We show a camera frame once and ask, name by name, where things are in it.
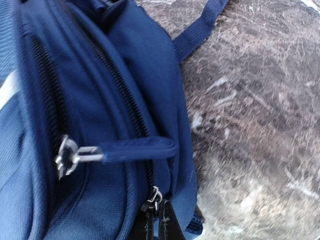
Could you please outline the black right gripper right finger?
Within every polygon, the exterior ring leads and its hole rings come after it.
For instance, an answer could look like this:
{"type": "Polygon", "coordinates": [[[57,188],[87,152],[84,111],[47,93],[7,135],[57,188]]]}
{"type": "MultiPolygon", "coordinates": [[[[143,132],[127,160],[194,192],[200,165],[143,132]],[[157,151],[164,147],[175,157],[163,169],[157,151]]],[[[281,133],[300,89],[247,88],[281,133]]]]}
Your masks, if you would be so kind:
{"type": "Polygon", "coordinates": [[[173,206],[169,200],[164,199],[159,207],[159,240],[185,240],[180,228],[173,206]]]}

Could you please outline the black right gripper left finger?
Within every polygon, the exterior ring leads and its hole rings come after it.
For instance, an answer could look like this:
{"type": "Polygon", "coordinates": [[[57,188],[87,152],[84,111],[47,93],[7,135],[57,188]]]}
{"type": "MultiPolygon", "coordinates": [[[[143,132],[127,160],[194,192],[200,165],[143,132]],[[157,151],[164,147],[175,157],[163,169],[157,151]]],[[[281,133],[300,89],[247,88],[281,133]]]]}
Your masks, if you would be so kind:
{"type": "Polygon", "coordinates": [[[156,205],[151,202],[145,202],[135,218],[129,239],[154,240],[154,221],[156,216],[156,205]]]}

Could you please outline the navy blue student backpack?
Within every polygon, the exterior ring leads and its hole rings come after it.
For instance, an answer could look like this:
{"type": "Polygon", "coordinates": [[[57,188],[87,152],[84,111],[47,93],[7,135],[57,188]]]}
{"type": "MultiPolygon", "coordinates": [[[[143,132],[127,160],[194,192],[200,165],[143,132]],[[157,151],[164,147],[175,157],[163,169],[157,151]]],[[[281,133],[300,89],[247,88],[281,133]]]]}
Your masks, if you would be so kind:
{"type": "Polygon", "coordinates": [[[135,0],[0,3],[0,237],[129,240],[163,200],[200,236],[180,63],[225,0],[171,39],[135,0]]]}

